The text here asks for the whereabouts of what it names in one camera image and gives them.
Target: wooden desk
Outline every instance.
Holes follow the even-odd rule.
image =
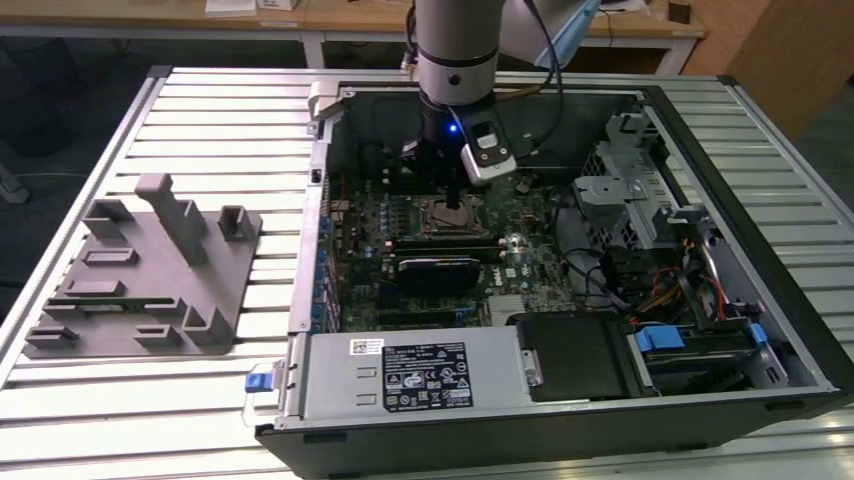
[[[403,42],[408,5],[399,0],[302,0],[294,11],[259,10],[252,17],[205,18],[205,0],[0,0],[0,34],[89,38],[299,40],[310,68],[323,68],[323,42]],[[652,12],[594,20],[586,47],[667,51],[658,73],[677,75],[705,35],[691,25],[662,20],[666,0]]]

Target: desk leg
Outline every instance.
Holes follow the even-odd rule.
[[[655,75],[679,75],[694,50],[695,38],[674,39],[673,45],[662,58]]]
[[[308,68],[326,68],[326,61],[323,59],[323,32],[303,32],[302,41]]]

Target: slotted metal table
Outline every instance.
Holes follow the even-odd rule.
[[[243,420],[246,373],[286,352],[318,80],[403,81],[391,71],[175,68],[149,77],[0,328],[0,476],[15,479],[296,478]],[[539,82],[500,74],[500,82]],[[854,217],[738,86],[710,77],[567,76],[658,84],[846,350],[854,353]],[[201,210],[264,217],[232,351],[220,357],[31,360],[24,336],[87,234],[96,198],[171,173]],[[686,176],[675,176],[699,202]],[[276,397],[256,398],[259,423]],[[854,410],[774,425],[719,448],[407,475],[406,478],[850,478]]]

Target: motherboard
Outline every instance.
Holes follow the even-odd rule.
[[[342,331],[503,325],[572,308],[551,187],[511,175],[451,208],[444,195],[400,194],[390,177],[342,179],[331,203]]]

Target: power supply label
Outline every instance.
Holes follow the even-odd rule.
[[[391,413],[474,406],[464,343],[383,347],[383,406]]]

